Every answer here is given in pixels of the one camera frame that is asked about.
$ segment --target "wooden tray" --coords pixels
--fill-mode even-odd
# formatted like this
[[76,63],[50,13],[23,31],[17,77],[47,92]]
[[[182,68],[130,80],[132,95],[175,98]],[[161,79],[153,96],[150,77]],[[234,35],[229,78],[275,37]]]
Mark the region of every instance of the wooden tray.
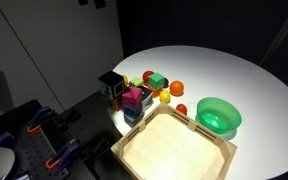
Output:
[[225,179],[237,147],[161,103],[111,150],[134,179]]

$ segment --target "orange ball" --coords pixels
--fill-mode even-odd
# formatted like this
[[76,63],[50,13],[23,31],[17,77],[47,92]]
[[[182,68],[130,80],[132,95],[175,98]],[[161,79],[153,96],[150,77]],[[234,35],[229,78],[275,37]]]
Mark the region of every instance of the orange ball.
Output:
[[184,85],[181,81],[173,81],[170,85],[170,92],[173,96],[181,96],[184,92]]
[[176,106],[176,110],[180,111],[181,113],[187,115],[187,108],[184,104],[179,104]]
[[143,73],[142,79],[143,79],[143,81],[144,81],[144,84],[147,84],[147,83],[148,83],[148,77],[149,77],[150,75],[152,75],[152,74],[154,74],[153,71],[145,71],[145,72]]

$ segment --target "yellow ball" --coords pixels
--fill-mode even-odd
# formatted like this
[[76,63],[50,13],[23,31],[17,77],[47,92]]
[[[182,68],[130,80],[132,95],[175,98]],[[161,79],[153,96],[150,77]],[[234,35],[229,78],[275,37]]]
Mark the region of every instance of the yellow ball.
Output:
[[125,87],[127,87],[127,85],[128,85],[128,79],[127,79],[127,77],[126,77],[124,74],[122,74],[122,76],[123,76],[123,78],[124,78]]
[[163,90],[160,92],[160,101],[169,103],[171,101],[171,95],[168,91]]

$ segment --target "white round table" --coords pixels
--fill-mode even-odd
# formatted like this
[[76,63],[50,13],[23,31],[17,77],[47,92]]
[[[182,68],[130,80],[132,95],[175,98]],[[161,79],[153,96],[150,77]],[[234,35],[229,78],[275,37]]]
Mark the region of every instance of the white round table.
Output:
[[[197,102],[205,97],[224,99],[240,111],[242,124],[230,140],[238,149],[226,179],[268,179],[288,171],[288,87],[279,79],[239,57],[191,46],[145,50],[113,71],[130,80],[147,70],[159,72],[170,83],[183,82],[184,95],[171,96],[169,105],[185,104],[192,119]],[[159,103],[155,98],[146,114]],[[109,114],[122,135],[131,129],[122,111]]]

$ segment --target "pink block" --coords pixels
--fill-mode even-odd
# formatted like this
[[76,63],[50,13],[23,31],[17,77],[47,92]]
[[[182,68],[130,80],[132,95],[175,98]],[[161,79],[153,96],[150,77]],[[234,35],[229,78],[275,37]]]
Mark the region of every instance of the pink block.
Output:
[[129,86],[122,94],[123,106],[136,108],[142,102],[142,89]]

